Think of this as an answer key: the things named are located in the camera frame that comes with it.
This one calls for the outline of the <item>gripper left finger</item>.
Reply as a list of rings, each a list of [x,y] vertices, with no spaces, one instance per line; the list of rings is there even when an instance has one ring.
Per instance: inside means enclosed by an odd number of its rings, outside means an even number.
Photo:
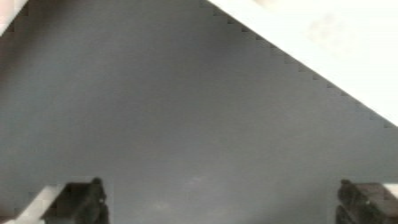
[[[49,185],[11,224],[111,224],[102,179]]]

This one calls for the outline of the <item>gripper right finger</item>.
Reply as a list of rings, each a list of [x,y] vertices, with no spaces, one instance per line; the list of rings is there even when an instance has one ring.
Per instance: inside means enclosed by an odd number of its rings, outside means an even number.
[[[398,224],[398,183],[342,181],[335,224]]]

